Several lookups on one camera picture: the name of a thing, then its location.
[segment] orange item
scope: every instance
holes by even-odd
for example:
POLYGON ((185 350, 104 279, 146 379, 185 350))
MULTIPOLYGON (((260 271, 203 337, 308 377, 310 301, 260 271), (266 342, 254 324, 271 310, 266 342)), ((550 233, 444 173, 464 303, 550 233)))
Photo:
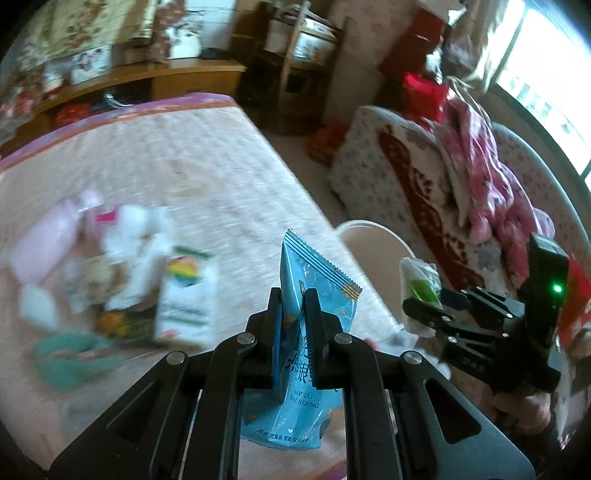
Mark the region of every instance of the orange item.
POLYGON ((345 143, 348 130, 349 124, 329 123, 306 138, 306 153, 312 160, 330 165, 341 145, 345 143))
POLYGON ((66 125, 89 117, 91 113, 88 103, 72 103, 66 105, 57 113, 56 123, 58 127, 65 127, 66 125))
POLYGON ((583 267, 574 258, 569 259, 569 280, 566 285, 566 298, 558 319, 558 338, 566 348, 583 328, 591 321, 591 281, 583 267))
POLYGON ((404 116, 428 129, 423 118, 441 122, 443 105, 449 88, 421 77, 418 73, 404 74, 402 88, 405 92, 404 116))

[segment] pink blanket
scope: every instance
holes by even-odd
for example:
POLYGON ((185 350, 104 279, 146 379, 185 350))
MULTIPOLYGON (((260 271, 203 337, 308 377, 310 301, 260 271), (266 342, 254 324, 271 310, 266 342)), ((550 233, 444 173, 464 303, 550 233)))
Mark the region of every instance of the pink blanket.
POLYGON ((505 254, 511 281, 521 286, 529 275, 530 232, 554 237, 552 220, 532 206, 519 180, 498 158, 488 123, 466 102, 451 98, 441 124, 434 125, 460 211, 465 202, 470 241, 478 245, 495 235, 505 254))

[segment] white container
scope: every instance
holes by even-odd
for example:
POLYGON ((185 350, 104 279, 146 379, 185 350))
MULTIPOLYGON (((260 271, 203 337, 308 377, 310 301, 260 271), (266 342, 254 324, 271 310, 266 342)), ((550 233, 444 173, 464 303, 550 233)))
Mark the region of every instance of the white container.
POLYGON ((402 321, 400 260, 415 258, 393 231, 368 220, 350 220, 336 228, 394 318, 402 321))
MULTIPOLYGON (((330 35, 335 38, 334 34, 328 27, 310 20, 309 18, 305 19, 304 25, 311 30, 316 30, 324 35, 330 35)), ((280 55, 285 54, 290 42, 292 30, 293 25, 288 25, 279 20, 271 20, 269 22, 265 50, 280 55)), ((336 43, 306 33, 300 33, 295 44, 294 58, 318 64, 325 64, 335 49, 336 43)))

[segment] floral fabric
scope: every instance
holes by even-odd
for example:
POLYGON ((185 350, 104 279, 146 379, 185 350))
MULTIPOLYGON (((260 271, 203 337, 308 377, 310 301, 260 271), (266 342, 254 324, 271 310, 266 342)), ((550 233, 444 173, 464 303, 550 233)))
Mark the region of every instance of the floral fabric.
POLYGON ((470 242, 479 245, 495 235, 511 280, 519 288, 529 276, 530 232, 553 238, 552 220, 532 206, 515 174, 500 161, 488 123, 467 102, 451 98, 433 131, 451 159, 450 176, 458 177, 462 197, 469 194, 470 242))
POLYGON ((554 222, 554 240, 573 254, 588 277, 591 277, 591 244, 568 195, 542 158, 507 127, 493 124, 499 160, 519 179, 525 193, 536 207, 554 222))
POLYGON ((27 24, 19 69, 152 36, 158 0, 50 0, 27 24))
POLYGON ((154 31, 152 33, 152 44, 148 50, 148 57, 151 61, 165 63, 170 54, 170 38, 166 29, 172 27, 181 20, 187 12, 184 0, 170 0, 161 4, 156 10, 154 18, 154 31))

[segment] blue snack bag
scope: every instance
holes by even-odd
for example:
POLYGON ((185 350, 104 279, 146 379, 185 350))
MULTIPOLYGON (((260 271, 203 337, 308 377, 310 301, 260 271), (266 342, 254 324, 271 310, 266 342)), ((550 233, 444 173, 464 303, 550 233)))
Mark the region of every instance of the blue snack bag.
POLYGON ((315 449, 330 423, 331 410, 342 405, 342 393, 312 386, 303 294, 315 288, 320 308, 336 315, 348 332, 361 288, 291 229, 283 239, 280 281, 280 378, 271 391, 245 392, 242 436, 281 450, 315 449))

